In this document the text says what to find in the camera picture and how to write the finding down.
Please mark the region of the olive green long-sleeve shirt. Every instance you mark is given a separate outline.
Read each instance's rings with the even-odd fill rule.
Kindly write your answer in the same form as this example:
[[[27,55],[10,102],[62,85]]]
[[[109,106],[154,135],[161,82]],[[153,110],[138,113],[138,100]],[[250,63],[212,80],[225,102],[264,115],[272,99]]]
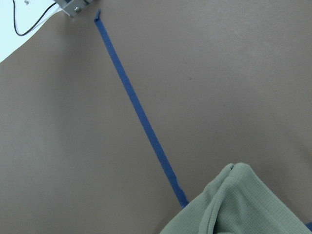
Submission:
[[[310,234],[245,163],[228,164],[163,234]]]

